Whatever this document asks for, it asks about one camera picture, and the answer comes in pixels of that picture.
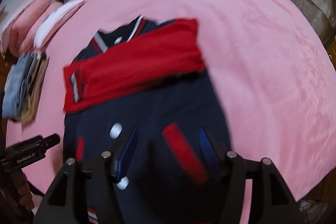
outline pink pillow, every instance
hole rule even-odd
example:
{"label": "pink pillow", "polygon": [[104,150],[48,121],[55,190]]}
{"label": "pink pillow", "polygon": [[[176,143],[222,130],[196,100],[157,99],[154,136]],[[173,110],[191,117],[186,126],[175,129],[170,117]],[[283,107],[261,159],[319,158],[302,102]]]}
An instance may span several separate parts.
{"label": "pink pillow", "polygon": [[9,36],[9,51],[16,57],[19,54],[19,47],[25,39],[30,28],[38,18],[49,7],[51,0],[35,0],[27,7],[22,14],[15,20]]}
{"label": "pink pillow", "polygon": [[62,3],[56,2],[52,3],[45,12],[38,18],[38,20],[34,23],[34,25],[30,28],[29,32],[27,33],[25,39],[22,41],[21,45],[19,45],[18,52],[19,54],[27,53],[30,50],[34,49],[34,38],[38,28],[41,24],[46,20],[46,18],[59,7],[62,6]]}
{"label": "pink pillow", "polygon": [[9,44],[9,36],[11,34],[11,29],[13,27],[13,24],[15,20],[23,13],[27,7],[29,7],[35,0],[26,0],[23,2],[23,4],[16,9],[16,11],[12,14],[12,16],[9,18],[7,23],[4,25],[2,28],[2,38],[1,38],[1,43],[0,43],[0,52],[4,53]]}
{"label": "pink pillow", "polygon": [[85,1],[70,1],[54,11],[38,28],[34,38],[34,48],[41,49]]}

